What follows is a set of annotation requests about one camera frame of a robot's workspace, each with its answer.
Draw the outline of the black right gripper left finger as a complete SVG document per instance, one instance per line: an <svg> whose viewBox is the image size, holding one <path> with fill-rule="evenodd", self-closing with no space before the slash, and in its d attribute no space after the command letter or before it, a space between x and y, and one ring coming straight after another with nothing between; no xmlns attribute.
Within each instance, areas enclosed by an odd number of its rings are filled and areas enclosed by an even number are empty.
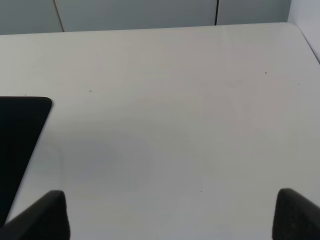
<svg viewBox="0 0 320 240"><path fill-rule="evenodd" d="M0 228L2 240L69 240L66 196L51 190Z"/></svg>

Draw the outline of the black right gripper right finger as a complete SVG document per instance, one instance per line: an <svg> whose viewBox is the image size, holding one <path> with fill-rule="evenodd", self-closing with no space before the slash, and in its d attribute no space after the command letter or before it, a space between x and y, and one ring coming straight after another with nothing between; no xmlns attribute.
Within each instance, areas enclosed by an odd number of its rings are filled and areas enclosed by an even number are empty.
<svg viewBox="0 0 320 240"><path fill-rule="evenodd" d="M318 240L320 207L291 188L282 188L276 198L272 224L273 240Z"/></svg>

